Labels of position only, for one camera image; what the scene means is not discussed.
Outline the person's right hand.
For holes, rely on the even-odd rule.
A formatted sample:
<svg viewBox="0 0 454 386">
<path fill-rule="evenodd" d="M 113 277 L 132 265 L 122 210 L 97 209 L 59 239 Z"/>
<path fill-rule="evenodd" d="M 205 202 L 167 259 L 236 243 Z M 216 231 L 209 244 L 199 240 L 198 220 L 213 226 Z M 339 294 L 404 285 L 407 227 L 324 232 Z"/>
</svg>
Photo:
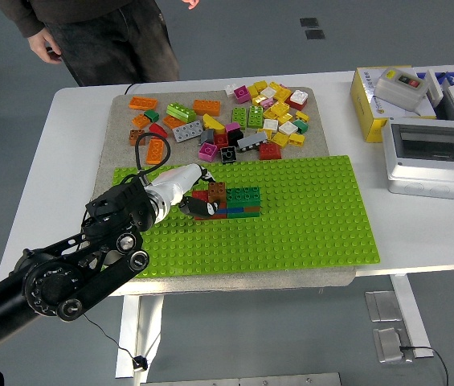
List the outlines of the person's right hand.
<svg viewBox="0 0 454 386">
<path fill-rule="evenodd" d="M 44 27 L 41 31 L 27 38 L 30 49 L 47 64 L 61 64 L 62 52 L 49 30 Z"/>
</svg>

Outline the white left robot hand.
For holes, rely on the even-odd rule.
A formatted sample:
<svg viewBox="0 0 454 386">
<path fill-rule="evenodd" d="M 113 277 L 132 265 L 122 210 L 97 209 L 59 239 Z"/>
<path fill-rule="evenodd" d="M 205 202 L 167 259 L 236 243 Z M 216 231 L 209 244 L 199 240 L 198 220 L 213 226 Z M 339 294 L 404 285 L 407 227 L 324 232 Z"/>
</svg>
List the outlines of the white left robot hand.
<svg viewBox="0 0 454 386">
<path fill-rule="evenodd" d="M 198 164 L 180 166 L 162 172 L 145 191 L 155 211 L 154 223 L 163 221 L 172 206 L 177 206 L 187 216 L 210 218 L 219 209 L 219 201 L 208 203 L 202 199 L 185 196 L 200 180 L 214 183 L 215 179 L 206 168 Z"/>
</svg>

